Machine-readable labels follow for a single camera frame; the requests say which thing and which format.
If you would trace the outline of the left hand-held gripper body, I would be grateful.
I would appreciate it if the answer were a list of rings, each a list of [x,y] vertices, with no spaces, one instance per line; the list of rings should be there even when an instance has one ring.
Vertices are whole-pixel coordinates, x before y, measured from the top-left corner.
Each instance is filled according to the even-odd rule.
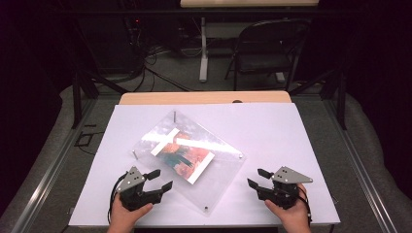
[[[144,191],[143,187],[147,180],[135,166],[126,174],[117,188],[122,205],[129,211],[135,211],[149,203],[158,204],[161,202],[162,190]]]

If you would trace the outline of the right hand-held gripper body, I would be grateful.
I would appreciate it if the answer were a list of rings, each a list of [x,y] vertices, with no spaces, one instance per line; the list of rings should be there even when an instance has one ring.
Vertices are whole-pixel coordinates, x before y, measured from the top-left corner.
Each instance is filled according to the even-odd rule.
[[[287,210],[294,206],[299,197],[299,183],[311,183],[313,180],[292,168],[282,166],[278,171],[271,172],[273,186],[266,188],[258,186],[257,197],[259,200],[270,200],[277,206]]]

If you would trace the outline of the clear acrylic picture frame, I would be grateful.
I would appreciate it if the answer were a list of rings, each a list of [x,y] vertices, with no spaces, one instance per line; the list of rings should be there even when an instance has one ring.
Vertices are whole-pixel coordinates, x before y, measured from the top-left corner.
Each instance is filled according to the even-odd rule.
[[[173,128],[188,133],[197,146],[208,149],[215,155],[195,184],[188,183],[162,160],[151,155],[152,149]],[[214,211],[246,160],[241,151],[178,111],[169,112],[143,135],[135,144],[133,153],[148,169],[159,169],[160,178],[171,181],[173,189],[185,196],[205,216]]]

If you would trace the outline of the painted picture card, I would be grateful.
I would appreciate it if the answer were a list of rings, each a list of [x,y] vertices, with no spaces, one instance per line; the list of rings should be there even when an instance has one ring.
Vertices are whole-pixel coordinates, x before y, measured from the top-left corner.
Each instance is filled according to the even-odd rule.
[[[195,184],[215,157],[210,150],[197,146],[188,133],[178,128],[163,136],[151,155],[162,160],[190,184]]]

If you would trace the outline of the person's right hand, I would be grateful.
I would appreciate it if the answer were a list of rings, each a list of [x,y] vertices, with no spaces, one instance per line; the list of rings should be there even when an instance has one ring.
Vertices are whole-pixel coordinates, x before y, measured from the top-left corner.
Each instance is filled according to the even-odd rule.
[[[311,233],[308,209],[306,206],[306,188],[302,183],[299,183],[300,198],[295,202],[295,205],[287,210],[277,206],[270,200],[265,200],[265,206],[278,219],[281,220],[284,229],[287,233]]]

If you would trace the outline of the person's left hand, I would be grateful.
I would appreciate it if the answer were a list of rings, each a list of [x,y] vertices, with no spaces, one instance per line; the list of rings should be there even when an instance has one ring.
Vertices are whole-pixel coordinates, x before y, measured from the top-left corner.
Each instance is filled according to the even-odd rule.
[[[126,209],[117,194],[112,205],[111,221],[107,233],[131,233],[135,223],[144,215],[149,213],[153,204],[149,203],[135,211]]]

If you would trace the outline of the white table board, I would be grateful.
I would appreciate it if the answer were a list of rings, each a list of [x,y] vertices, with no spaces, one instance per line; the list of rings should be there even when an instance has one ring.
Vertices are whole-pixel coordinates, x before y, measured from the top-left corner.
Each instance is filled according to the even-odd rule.
[[[263,187],[272,181],[258,169],[276,172],[292,168],[313,181],[305,183],[312,221],[338,222],[324,176],[315,157],[297,107],[293,103],[229,103],[201,105],[117,105],[94,156],[70,225],[105,226],[115,182],[135,166],[150,173],[133,153],[143,135],[169,112],[178,111],[241,151],[246,160],[214,211],[205,216],[182,194],[172,189],[137,223],[140,228],[224,228],[275,226],[280,220],[267,210],[250,179]],[[169,183],[160,176],[146,190]]]

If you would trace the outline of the light wooden table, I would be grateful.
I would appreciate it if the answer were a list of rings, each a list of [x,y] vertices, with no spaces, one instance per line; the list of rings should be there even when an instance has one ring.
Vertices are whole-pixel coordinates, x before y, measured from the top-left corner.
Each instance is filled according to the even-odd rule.
[[[125,93],[121,105],[189,105],[227,103],[290,103],[286,91],[192,91]]]

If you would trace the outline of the black metal stand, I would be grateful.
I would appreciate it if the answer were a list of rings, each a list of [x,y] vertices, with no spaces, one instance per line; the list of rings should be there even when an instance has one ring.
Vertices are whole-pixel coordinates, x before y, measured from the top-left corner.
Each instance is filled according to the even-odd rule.
[[[85,68],[77,68],[72,79],[74,121],[72,128],[75,129],[83,119],[82,93],[87,98],[96,99],[99,91],[94,82],[103,83],[119,94],[125,94],[127,90],[119,85],[93,73]]]
[[[345,110],[346,110],[346,75],[342,68],[327,70],[316,78],[313,78],[304,84],[292,89],[290,96],[302,93],[315,83],[325,81],[320,90],[320,96],[323,100],[330,100],[334,94],[337,94],[336,100],[336,119],[343,130],[346,130]]]

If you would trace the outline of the black folding chair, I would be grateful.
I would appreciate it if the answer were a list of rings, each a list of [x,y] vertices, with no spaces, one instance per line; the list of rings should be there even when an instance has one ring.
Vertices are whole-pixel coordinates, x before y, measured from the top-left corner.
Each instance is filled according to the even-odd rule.
[[[299,18],[263,20],[247,26],[234,44],[224,78],[232,72],[236,90],[239,75],[287,73],[288,89],[309,28],[309,21]]]

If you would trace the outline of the white-legged desk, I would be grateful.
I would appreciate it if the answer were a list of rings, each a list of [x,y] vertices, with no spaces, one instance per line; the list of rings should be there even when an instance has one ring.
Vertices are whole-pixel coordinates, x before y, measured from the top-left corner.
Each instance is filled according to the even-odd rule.
[[[187,10],[243,10],[251,8],[280,8],[288,10],[297,7],[317,7],[320,0],[181,0],[180,5]],[[208,78],[208,39],[232,39],[239,36],[247,26],[236,19],[234,22],[211,22],[201,17],[201,62],[199,80],[205,83]]]

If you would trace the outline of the black computer tower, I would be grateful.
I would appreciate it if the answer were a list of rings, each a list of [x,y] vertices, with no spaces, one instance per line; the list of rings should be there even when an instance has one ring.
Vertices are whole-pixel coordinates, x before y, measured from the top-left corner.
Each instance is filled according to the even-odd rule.
[[[78,22],[100,72],[140,75],[142,61],[121,17],[82,17]]]

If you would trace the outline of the aluminium floor rail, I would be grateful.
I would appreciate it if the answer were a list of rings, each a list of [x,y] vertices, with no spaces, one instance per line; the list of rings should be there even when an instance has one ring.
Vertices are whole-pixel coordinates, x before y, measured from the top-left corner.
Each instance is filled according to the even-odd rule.
[[[367,174],[352,139],[350,138],[348,132],[342,128],[341,123],[337,119],[336,107],[331,100],[325,100],[324,105],[336,127],[338,134],[340,135],[340,138],[343,140],[346,150],[348,151],[348,159],[382,233],[398,233],[394,222],[392,221],[387,208],[384,205],[381,195],[378,193],[372,179]]]
[[[106,120],[95,120],[97,100],[85,100],[79,125],[71,127],[70,104],[61,115],[13,206],[16,222],[9,233],[74,233],[69,220],[96,154]]]

